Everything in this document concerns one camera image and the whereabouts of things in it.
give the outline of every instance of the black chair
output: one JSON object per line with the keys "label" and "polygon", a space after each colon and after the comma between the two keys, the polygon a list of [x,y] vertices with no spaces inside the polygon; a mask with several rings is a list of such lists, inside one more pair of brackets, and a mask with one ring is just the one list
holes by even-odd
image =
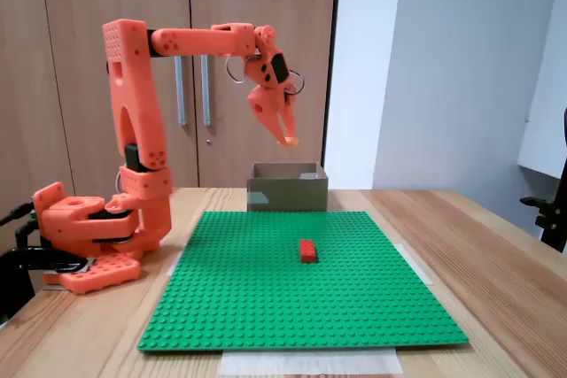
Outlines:
{"label": "black chair", "polygon": [[[563,127],[565,143],[567,143],[567,110],[563,114]],[[536,218],[535,224],[543,228],[541,241],[563,252],[565,242],[567,242],[567,161],[563,166],[559,188],[553,202],[549,203],[535,197],[525,197],[520,199],[520,202],[540,209],[540,215]]]}

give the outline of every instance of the wooden cabinet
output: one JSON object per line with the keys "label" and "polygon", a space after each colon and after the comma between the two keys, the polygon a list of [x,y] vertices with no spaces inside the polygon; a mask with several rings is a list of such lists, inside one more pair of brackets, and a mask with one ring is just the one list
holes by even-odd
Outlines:
{"label": "wooden cabinet", "polygon": [[[254,161],[321,160],[332,7],[333,0],[3,0],[2,210],[53,181],[77,195],[114,192],[124,160],[101,26],[118,18],[149,28],[271,25],[288,66],[306,79],[294,105],[300,143],[289,149],[253,117],[246,100],[253,84],[235,84],[224,58],[210,57],[210,127],[202,124],[199,58],[183,59],[187,125],[180,126],[174,59],[153,59],[175,186],[244,186]],[[230,66],[242,71],[238,58]]]}
{"label": "wooden cabinet", "polygon": [[[209,58],[211,126],[203,124],[200,62],[195,62],[198,167],[202,187],[242,187],[255,161],[321,161],[333,0],[191,0],[194,27],[252,22],[276,29],[290,69],[306,79],[294,105],[299,146],[284,148],[252,115],[255,83],[235,84],[224,58]],[[242,62],[230,61],[234,74]]]}
{"label": "wooden cabinet", "polygon": [[[0,215],[54,181],[73,193],[44,0],[0,0]],[[0,254],[14,230],[0,228]],[[39,243],[39,236],[30,237]]]}
{"label": "wooden cabinet", "polygon": [[[124,160],[114,131],[101,26],[118,18],[149,28],[190,27],[189,0],[46,0],[61,110],[77,195],[110,197]],[[192,63],[184,60],[185,107],[194,117]],[[174,185],[198,186],[195,121],[177,119],[173,58],[152,61]]]}

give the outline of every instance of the wooden table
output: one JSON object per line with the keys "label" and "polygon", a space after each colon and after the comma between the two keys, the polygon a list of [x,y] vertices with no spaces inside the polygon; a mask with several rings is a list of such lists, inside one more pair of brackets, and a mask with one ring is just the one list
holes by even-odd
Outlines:
{"label": "wooden table", "polygon": [[[219,352],[148,356],[136,346],[201,213],[245,207],[245,189],[178,189],[173,229],[144,257],[142,278],[86,296],[41,291],[0,331],[0,376],[216,376]],[[403,243],[470,338],[398,350],[404,377],[567,377],[563,255],[454,192],[331,191],[329,209],[366,211]]]}

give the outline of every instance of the orange robotic arm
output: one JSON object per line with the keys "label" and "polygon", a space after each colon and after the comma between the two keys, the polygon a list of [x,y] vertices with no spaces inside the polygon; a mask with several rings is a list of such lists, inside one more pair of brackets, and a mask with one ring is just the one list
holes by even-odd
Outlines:
{"label": "orange robotic arm", "polygon": [[135,279],[141,271],[136,259],[159,248],[171,229],[171,172],[151,57],[242,57],[245,75],[258,83],[248,96],[254,116],[280,144],[297,144],[291,104],[298,92],[276,48],[274,28],[226,24],[153,31],[142,21],[118,19],[103,31],[118,148],[126,159],[120,168],[124,193],[105,204],[102,197],[68,197],[63,184],[54,183],[37,191],[33,202],[34,227],[53,248],[98,258],[88,274],[48,276],[74,292]]}
{"label": "orange robotic arm", "polygon": [[[295,101],[291,73],[283,53],[276,47],[276,31],[270,26],[233,23],[210,30],[162,28],[151,33],[150,43],[160,56],[240,56],[245,75],[258,83],[248,96],[256,119],[284,146],[296,146]],[[285,126],[285,132],[279,119]]]}

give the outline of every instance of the green lego baseplate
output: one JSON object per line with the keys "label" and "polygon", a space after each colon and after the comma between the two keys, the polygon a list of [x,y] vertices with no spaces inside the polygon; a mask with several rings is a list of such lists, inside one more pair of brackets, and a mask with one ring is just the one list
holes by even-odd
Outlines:
{"label": "green lego baseplate", "polygon": [[[300,262],[302,239],[316,263]],[[138,349],[468,341],[365,212],[205,212]]]}

